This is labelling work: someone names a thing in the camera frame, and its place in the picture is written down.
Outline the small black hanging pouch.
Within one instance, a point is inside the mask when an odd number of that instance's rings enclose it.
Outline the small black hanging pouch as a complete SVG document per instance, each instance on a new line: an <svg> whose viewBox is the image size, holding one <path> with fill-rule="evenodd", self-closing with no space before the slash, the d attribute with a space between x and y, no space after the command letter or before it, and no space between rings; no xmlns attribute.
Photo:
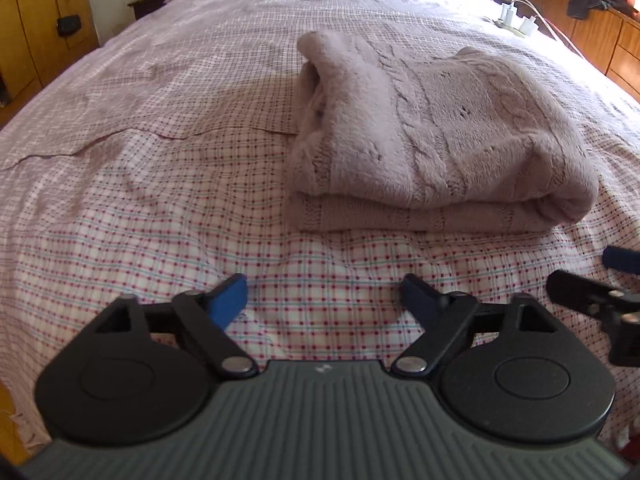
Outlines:
<svg viewBox="0 0 640 480"><path fill-rule="evenodd" d="M62 16L56 20L55 28L58 36L68 38L81 30L81 18L78 14Z"/></svg>

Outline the pink checkered bed sheet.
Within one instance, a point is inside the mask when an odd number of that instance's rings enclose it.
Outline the pink checkered bed sheet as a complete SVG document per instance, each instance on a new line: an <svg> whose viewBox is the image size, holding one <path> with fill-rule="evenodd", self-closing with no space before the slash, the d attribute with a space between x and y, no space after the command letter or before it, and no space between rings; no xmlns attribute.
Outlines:
<svg viewBox="0 0 640 480"><path fill-rule="evenodd" d="M40 370L124 292L147 302L233 273L231 333L258 360L393 359L419 335L406 273L486 301L544 296L556 269L629 290L603 249L639 245L639 107L553 40L491 23L492 0L171 0L49 84L1 133L1 380L28 448L47 442ZM543 237L300 234L282 219L295 44L335 29L519 62L578 125L600 196Z"/></svg>

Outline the pink knitted cardigan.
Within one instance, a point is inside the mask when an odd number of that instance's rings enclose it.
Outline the pink knitted cardigan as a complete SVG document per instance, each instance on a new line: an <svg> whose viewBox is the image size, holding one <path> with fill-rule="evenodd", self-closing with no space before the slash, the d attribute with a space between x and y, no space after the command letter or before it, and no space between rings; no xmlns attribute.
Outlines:
<svg viewBox="0 0 640 480"><path fill-rule="evenodd" d="M341 32L307 32L297 47L284 204L294 228L538 233L596 201L576 127L506 58L427 58Z"/></svg>

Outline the dark wooden nightstand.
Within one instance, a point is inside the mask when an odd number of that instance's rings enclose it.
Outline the dark wooden nightstand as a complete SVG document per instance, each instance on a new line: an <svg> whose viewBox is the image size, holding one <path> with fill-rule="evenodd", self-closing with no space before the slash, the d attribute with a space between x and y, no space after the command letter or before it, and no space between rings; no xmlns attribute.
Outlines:
<svg viewBox="0 0 640 480"><path fill-rule="evenodd" d="M165 0L136 0L128 6L134 11L134 18L141 20L145 16L154 13L165 4Z"/></svg>

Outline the wooden dresser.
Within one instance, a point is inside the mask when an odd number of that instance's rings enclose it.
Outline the wooden dresser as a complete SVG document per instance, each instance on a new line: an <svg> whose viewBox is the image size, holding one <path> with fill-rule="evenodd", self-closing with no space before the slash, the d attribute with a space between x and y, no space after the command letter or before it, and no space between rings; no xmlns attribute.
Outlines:
<svg viewBox="0 0 640 480"><path fill-rule="evenodd" d="M615 9L570 18L570 0L529 0L602 74L639 101L639 22Z"/></svg>

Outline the orange wooden wardrobe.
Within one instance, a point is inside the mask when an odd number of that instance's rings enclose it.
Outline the orange wooden wardrobe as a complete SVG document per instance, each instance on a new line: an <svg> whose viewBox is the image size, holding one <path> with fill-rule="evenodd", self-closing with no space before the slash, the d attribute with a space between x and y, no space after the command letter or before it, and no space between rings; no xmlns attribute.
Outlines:
<svg viewBox="0 0 640 480"><path fill-rule="evenodd" d="M81 30L61 38L55 24L78 14ZM99 45L89 0L1 0L1 123Z"/></svg>

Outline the dark clothes on dresser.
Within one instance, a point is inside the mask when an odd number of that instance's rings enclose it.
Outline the dark clothes on dresser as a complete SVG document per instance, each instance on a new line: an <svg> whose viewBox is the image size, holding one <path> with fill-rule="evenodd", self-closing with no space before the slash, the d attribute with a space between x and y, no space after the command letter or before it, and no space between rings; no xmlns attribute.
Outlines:
<svg viewBox="0 0 640 480"><path fill-rule="evenodd" d="M635 18L639 11L628 0L570 0L567 3L566 15L575 20L585 20L591 10L614 9L630 18Z"/></svg>

